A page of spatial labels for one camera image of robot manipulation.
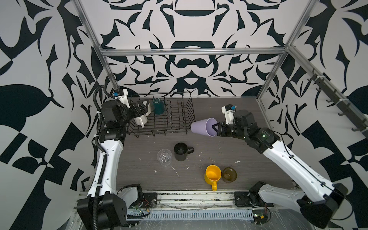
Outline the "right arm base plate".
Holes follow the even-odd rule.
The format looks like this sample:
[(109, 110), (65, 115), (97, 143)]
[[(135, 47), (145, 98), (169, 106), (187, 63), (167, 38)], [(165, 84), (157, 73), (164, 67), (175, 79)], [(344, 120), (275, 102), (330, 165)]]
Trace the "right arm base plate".
[(234, 204), (239, 208), (274, 207), (272, 203), (265, 203), (255, 192), (234, 192)]

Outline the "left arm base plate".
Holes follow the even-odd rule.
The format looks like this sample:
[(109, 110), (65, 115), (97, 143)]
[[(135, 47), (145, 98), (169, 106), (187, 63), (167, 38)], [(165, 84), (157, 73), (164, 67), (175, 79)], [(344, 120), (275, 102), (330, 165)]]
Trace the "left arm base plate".
[(143, 193), (143, 198), (139, 200), (137, 205), (141, 209), (154, 208), (157, 205), (158, 193), (156, 192), (145, 192)]

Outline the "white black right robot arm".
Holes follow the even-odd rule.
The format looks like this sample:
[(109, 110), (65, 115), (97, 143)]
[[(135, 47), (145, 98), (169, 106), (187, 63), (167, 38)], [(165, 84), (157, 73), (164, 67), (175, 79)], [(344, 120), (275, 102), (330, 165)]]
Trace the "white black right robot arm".
[(257, 182), (250, 190), (250, 202), (272, 203), (299, 212), (309, 223), (324, 229), (346, 200), (348, 189), (324, 178), (293, 153), (283, 139), (267, 128), (260, 128), (247, 110), (237, 111), (228, 104), (221, 109), (224, 122), (212, 128), (219, 137), (243, 140), (249, 147), (273, 161), (299, 186), (288, 190)]

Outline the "lilac plastic cup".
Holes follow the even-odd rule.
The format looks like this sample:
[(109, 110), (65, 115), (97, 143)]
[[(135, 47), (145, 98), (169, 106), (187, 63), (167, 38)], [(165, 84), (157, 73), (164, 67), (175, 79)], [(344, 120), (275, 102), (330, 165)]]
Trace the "lilac plastic cup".
[(214, 118), (199, 120), (192, 123), (191, 131), (195, 134), (215, 137), (217, 135), (217, 132), (212, 128), (212, 126), (217, 123), (217, 120)]

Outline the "white mug red inside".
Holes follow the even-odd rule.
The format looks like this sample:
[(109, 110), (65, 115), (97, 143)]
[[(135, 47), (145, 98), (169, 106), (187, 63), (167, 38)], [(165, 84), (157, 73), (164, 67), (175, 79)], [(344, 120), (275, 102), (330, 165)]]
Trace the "white mug red inside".
[(145, 99), (143, 101), (143, 104), (144, 104), (145, 108), (147, 109), (146, 116), (148, 117), (152, 113), (152, 108), (151, 108), (151, 105), (150, 105), (150, 100), (149, 99)]

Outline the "clear glass cup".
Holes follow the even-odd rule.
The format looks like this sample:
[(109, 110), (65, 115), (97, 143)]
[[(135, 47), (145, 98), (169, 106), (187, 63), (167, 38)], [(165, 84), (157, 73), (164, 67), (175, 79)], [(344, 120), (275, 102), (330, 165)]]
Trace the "clear glass cup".
[(168, 167), (172, 162), (172, 153), (169, 149), (161, 149), (157, 154), (157, 160), (163, 167)]

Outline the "olive tinted glass cup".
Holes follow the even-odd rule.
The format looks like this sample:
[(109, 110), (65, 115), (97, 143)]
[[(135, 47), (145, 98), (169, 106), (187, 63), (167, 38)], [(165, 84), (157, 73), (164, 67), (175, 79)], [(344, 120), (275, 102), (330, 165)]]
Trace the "olive tinted glass cup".
[(222, 171), (222, 180), (225, 183), (232, 183), (237, 179), (237, 172), (231, 168), (231, 167), (226, 167), (224, 168), (224, 170)]

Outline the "black wire dish rack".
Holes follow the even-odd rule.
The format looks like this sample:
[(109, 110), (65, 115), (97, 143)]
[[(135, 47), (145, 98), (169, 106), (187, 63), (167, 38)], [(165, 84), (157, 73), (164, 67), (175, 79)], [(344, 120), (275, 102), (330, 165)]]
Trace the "black wire dish rack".
[(149, 99), (150, 107), (154, 110), (153, 100), (158, 98), (162, 101), (164, 112), (160, 115), (151, 112), (147, 116), (145, 127), (136, 124), (134, 120), (127, 127), (127, 133), (139, 138), (145, 135), (155, 136), (157, 134), (188, 133), (192, 123), (196, 121), (193, 106), (192, 92), (150, 93), (134, 94), (129, 96), (129, 102)]

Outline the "cream white ceramic mug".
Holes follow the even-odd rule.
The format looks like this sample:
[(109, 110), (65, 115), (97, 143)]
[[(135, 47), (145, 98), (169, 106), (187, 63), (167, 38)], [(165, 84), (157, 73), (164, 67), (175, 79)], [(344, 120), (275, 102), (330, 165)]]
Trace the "cream white ceramic mug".
[(138, 126), (141, 126), (142, 128), (145, 128), (145, 125), (148, 122), (148, 119), (147, 119), (146, 115), (141, 115), (139, 117), (135, 117), (134, 120), (135, 120), (135, 123)]

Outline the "green mug white inside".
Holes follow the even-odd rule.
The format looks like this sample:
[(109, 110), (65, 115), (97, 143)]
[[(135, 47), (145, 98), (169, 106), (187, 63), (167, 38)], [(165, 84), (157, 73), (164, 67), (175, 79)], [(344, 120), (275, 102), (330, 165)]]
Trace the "green mug white inside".
[(154, 114), (162, 115), (165, 112), (165, 102), (161, 98), (153, 99)]

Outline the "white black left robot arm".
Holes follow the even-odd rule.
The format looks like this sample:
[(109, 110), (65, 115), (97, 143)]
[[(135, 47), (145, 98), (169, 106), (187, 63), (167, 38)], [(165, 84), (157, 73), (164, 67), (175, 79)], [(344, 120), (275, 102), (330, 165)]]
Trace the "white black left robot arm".
[(113, 94), (105, 86), (97, 87), (93, 102), (97, 108), (98, 125), (94, 136), (100, 151), (95, 176), (88, 195), (77, 203), (77, 213), (88, 230), (125, 227), (128, 208), (138, 206), (144, 199), (141, 185), (117, 189), (117, 169), (124, 148), (127, 127), (131, 120), (145, 116), (148, 104), (129, 103), (127, 89)]

